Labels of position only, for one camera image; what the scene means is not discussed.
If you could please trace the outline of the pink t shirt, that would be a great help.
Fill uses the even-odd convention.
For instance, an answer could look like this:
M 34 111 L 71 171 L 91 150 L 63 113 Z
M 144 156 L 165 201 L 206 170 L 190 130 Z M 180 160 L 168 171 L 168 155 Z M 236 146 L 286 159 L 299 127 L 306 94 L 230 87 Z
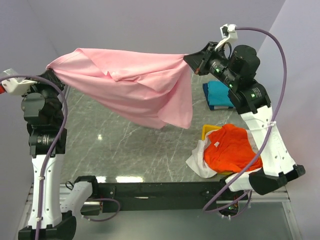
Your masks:
M 191 126 L 192 74 L 183 54 L 77 48 L 47 68 L 66 85 L 137 125 Z

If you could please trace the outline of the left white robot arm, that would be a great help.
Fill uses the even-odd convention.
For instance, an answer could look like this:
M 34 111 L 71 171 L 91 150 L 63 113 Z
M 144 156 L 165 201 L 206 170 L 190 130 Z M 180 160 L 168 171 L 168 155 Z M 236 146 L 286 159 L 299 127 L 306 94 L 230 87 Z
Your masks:
M 32 80 L 23 95 L 21 108 L 29 133 L 29 154 L 33 165 L 32 209 L 20 240 L 71 240 L 77 228 L 76 216 L 86 200 L 100 195 L 97 178 L 80 176 L 64 202 L 60 202 L 60 174 L 66 153 L 67 129 L 65 84 L 52 69 Z

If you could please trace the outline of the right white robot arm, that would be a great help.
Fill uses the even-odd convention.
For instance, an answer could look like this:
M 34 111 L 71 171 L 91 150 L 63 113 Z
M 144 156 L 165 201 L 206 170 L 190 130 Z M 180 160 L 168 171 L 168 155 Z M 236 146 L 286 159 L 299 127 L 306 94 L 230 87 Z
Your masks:
M 266 89 L 254 77 L 260 59 L 254 48 L 238 45 L 227 58 L 210 41 L 201 51 L 184 56 L 184 61 L 199 76 L 211 74 L 228 87 L 228 97 L 253 136 L 262 168 L 230 175 L 219 187 L 222 198 L 230 200 L 238 191 L 253 190 L 265 195 L 285 186 L 306 173 L 289 154 L 276 126 Z

